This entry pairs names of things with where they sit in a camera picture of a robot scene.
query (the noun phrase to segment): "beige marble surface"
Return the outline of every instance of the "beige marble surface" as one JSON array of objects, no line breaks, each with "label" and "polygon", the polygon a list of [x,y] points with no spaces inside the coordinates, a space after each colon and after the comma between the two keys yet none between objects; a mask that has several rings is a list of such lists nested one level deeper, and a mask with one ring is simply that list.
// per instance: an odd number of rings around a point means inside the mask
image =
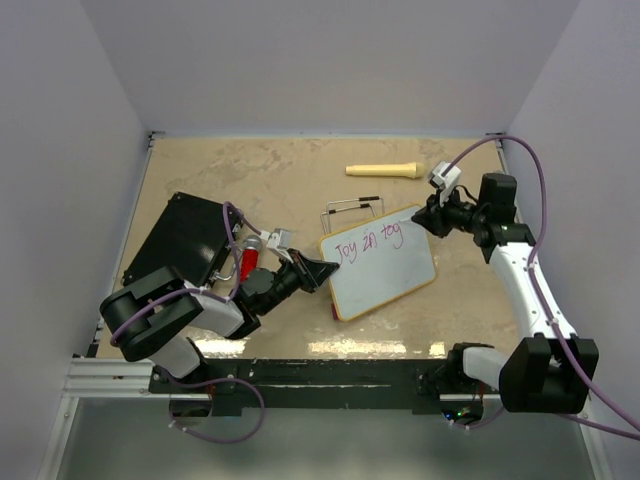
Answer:
[{"label": "beige marble surface", "polygon": [[[120,277],[176,191],[232,201],[258,228],[290,229],[292,246],[319,258],[320,213],[332,200],[381,195],[387,211],[424,203],[433,189],[425,179],[347,177],[362,163],[424,162],[431,169],[451,160],[473,139],[169,138],[156,141],[120,265]],[[462,183],[477,193],[481,175],[500,170],[495,147],[485,144],[461,164]],[[364,210],[332,217],[334,229],[365,220]],[[470,235],[431,238],[437,279],[350,322],[332,319],[331,295],[298,292],[244,340],[229,341],[196,328],[207,357],[440,358],[456,342],[484,342],[511,352],[517,343],[506,294]],[[275,269],[276,258],[261,256]],[[230,284],[216,290],[228,293]],[[99,357],[120,357],[103,336]]]}]

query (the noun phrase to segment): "white enclosure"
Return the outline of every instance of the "white enclosure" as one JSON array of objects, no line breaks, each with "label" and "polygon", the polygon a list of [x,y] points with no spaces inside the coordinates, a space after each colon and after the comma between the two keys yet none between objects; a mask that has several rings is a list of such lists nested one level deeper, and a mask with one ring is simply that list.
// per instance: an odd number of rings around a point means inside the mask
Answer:
[{"label": "white enclosure", "polygon": [[[546,277],[633,411],[639,48],[635,0],[1,2],[0,477],[39,471],[151,130],[527,139],[549,183]],[[535,231],[528,161],[507,146]],[[636,478],[637,445],[603,438],[616,478]]]}]

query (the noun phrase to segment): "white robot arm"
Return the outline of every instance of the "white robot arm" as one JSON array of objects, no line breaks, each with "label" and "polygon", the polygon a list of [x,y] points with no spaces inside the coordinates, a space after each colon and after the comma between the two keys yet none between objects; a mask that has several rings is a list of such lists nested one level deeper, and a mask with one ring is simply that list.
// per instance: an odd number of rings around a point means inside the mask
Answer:
[{"label": "white robot arm", "polygon": [[[511,412],[578,413],[588,388],[569,365],[551,322],[567,340],[589,378],[593,378],[598,349],[581,339],[562,314],[538,264],[532,257],[535,239],[529,227],[515,220],[515,178],[489,173],[482,178],[474,203],[463,201],[457,190],[460,170],[441,162],[429,175],[437,189],[412,220],[444,238],[457,229],[473,235],[485,261],[502,281],[511,301],[521,342],[507,356],[487,345],[457,344],[460,376],[480,380],[499,390]],[[546,317],[529,275],[535,269],[537,283],[554,317]]]}]

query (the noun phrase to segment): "cable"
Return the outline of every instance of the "cable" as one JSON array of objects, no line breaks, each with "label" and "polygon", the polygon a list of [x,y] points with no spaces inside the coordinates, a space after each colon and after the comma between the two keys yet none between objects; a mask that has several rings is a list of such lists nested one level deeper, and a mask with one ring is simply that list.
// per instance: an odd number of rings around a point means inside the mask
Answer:
[{"label": "cable", "polygon": [[224,229],[227,232],[227,239],[229,240],[229,245],[231,246],[231,254],[233,255],[233,262],[236,267],[236,283],[229,293],[228,301],[232,300],[236,293],[238,292],[238,288],[240,288],[240,255],[238,253],[238,246],[236,245],[236,241],[233,238],[233,232],[231,231],[231,225],[229,224],[229,209],[233,210],[238,217],[244,222],[244,224],[253,230],[257,235],[260,235],[262,232],[254,227],[251,222],[249,222],[242,212],[236,208],[231,202],[224,202],[222,204],[222,220],[224,221]]},{"label": "cable", "polygon": [[222,205],[222,219],[224,221],[225,231],[227,232],[227,239],[229,240],[229,245],[231,247],[231,253],[233,255],[233,261],[234,261],[235,272],[236,272],[236,283],[233,289],[231,290],[231,293],[229,293],[227,297],[221,297],[220,295],[216,295],[215,293],[205,290],[204,288],[181,288],[180,290],[169,292],[166,295],[163,295],[162,297],[157,298],[153,302],[149,303],[145,307],[138,310],[136,313],[134,313],[131,316],[131,318],[129,318],[122,325],[120,325],[116,329],[116,331],[113,332],[113,335],[111,336],[111,340],[109,342],[111,346],[117,347],[118,338],[120,338],[120,336],[124,333],[124,331],[127,328],[129,328],[131,324],[133,324],[136,320],[139,320],[140,318],[144,317],[145,315],[153,311],[153,309],[155,309],[156,307],[159,307],[160,305],[163,305],[165,302],[168,302],[172,298],[190,293],[194,295],[204,295],[205,297],[213,298],[214,300],[217,300],[222,303],[229,303],[231,300],[233,300],[236,293],[238,292],[238,288],[240,287],[240,274],[239,274],[240,259],[238,256],[238,247],[236,245],[235,239],[233,238],[233,231],[231,230],[231,225],[229,223],[229,209],[233,210],[236,213],[236,215],[240,217],[242,222],[244,222],[244,224],[247,227],[249,227],[251,230],[256,232],[258,235],[261,232],[256,227],[254,227],[251,224],[251,222],[249,222],[249,220],[247,220],[244,217],[243,213],[238,208],[236,208],[231,202],[224,202],[224,204]]},{"label": "cable", "polygon": [[456,185],[455,187],[453,187],[454,190],[457,190],[458,188],[461,188],[462,190],[464,190],[465,195],[473,201],[473,203],[475,203],[476,205],[478,204],[478,199],[476,197],[473,196],[473,194],[469,191],[469,189],[467,187],[465,187],[464,185]]},{"label": "cable", "polygon": [[213,380],[207,380],[205,382],[199,382],[199,383],[182,383],[178,381],[176,378],[174,378],[173,375],[171,375],[166,369],[163,368],[162,370],[164,370],[164,373],[166,377],[169,379],[169,382],[171,382],[173,385],[176,385],[177,387],[180,387],[180,388],[202,388],[208,385],[216,385],[218,383],[232,382],[232,383],[237,383],[247,387],[256,395],[256,397],[258,398],[258,402],[260,402],[260,417],[258,418],[258,421],[249,432],[236,438],[227,439],[227,438],[212,437],[211,435],[207,435],[206,433],[201,433],[196,430],[192,430],[191,428],[187,428],[183,425],[180,425],[176,420],[176,418],[173,416],[173,412],[171,410],[169,410],[169,418],[171,419],[171,423],[169,424],[170,427],[175,425],[182,432],[188,435],[191,435],[192,437],[196,437],[201,440],[206,440],[207,442],[221,443],[225,445],[244,442],[248,438],[251,438],[258,430],[260,430],[260,427],[262,426],[262,422],[264,422],[264,416],[266,414],[266,409],[264,406],[264,398],[262,397],[258,389],[253,385],[251,385],[246,380],[242,380],[240,378],[216,378]]},{"label": "cable", "polygon": [[575,415],[558,415],[566,420],[571,422],[576,422],[581,425],[586,425],[587,427],[595,428],[596,430],[601,430],[603,432],[611,433],[613,435],[618,435],[620,437],[630,438],[631,440],[640,441],[640,434],[626,432],[624,430],[620,430],[619,428],[608,427],[606,425],[601,425],[596,422],[592,422],[590,420],[585,420],[584,418],[576,417]]},{"label": "cable", "polygon": [[[487,142],[492,142],[492,141],[495,141],[495,140],[511,140],[512,142],[516,142],[516,143],[522,145],[525,148],[525,150],[527,150],[527,152],[529,153],[531,158],[533,159],[533,162],[535,163],[535,166],[536,166],[536,170],[538,172],[538,179],[540,181],[540,199],[541,199],[540,203],[541,203],[541,208],[542,208],[540,234],[538,235],[538,242],[534,245],[534,247],[531,250],[531,253],[529,255],[529,258],[527,260],[527,263],[529,264],[529,268],[527,270],[528,270],[528,273],[529,273],[529,278],[531,280],[531,284],[533,286],[533,289],[536,292],[536,296],[540,300],[540,304],[542,306],[542,309],[544,310],[545,314],[547,315],[547,318],[549,319],[548,321],[551,322],[551,328],[553,330],[553,333],[555,334],[556,338],[560,342],[560,346],[562,347],[562,350],[564,351],[565,355],[567,356],[567,358],[569,360],[569,363],[571,363],[571,366],[574,368],[574,370],[576,371],[576,373],[578,374],[580,379],[584,382],[584,384],[596,396],[598,396],[600,398],[600,400],[602,400],[609,408],[611,408],[611,410],[613,410],[618,416],[623,418],[627,423],[629,423],[636,430],[640,431],[640,422],[638,420],[634,419],[631,415],[629,415],[627,412],[625,412],[622,409],[622,407],[620,407],[611,398],[609,398],[608,395],[606,395],[597,385],[595,385],[591,381],[589,376],[582,369],[582,367],[578,363],[578,360],[576,359],[575,355],[571,351],[571,348],[569,347],[569,344],[567,343],[567,341],[563,337],[562,331],[560,330],[560,327],[558,326],[557,320],[553,316],[553,311],[551,310],[551,307],[549,306],[549,303],[547,302],[547,300],[546,300],[546,298],[544,296],[544,293],[542,292],[542,289],[540,288],[540,284],[538,283],[538,279],[537,279],[536,274],[535,274],[535,268],[534,268],[535,263],[534,262],[535,262],[535,257],[538,254],[538,250],[540,250],[540,247],[542,246],[542,241],[544,240],[545,234],[547,232],[547,186],[546,186],[545,179],[544,179],[544,173],[542,172],[542,164],[540,163],[540,159],[538,158],[536,153],[533,151],[531,146],[527,142],[525,142],[524,140],[522,140],[522,139],[520,139],[518,137],[514,137],[512,135],[490,135],[490,136],[487,136],[487,137],[485,137],[485,138],[483,138],[481,140],[478,140],[476,143],[474,143],[473,145],[471,145],[468,148],[466,148],[462,153],[460,153],[456,158],[454,158],[451,161],[449,166],[447,168],[445,168],[445,170],[442,173],[442,175],[444,176],[447,173],[449,173],[449,171],[458,162],[460,162],[460,160],[462,160],[467,154],[469,154],[470,152],[472,152],[473,150],[478,148],[480,145],[483,145],[483,144],[485,144]],[[598,425],[598,427],[601,427],[600,428],[601,430],[605,429],[605,428],[611,429],[611,427],[607,427],[605,425],[600,425],[600,424],[595,424],[595,425]]]}]

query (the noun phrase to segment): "small whiteboard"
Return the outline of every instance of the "small whiteboard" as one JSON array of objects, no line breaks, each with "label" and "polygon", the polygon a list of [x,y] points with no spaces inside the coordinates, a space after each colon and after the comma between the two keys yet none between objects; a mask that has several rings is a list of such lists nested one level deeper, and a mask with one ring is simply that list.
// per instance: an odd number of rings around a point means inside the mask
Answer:
[{"label": "small whiteboard", "polygon": [[340,320],[352,320],[435,279],[427,232],[411,221],[419,209],[404,207],[320,239],[324,260],[340,264],[329,278]]}]

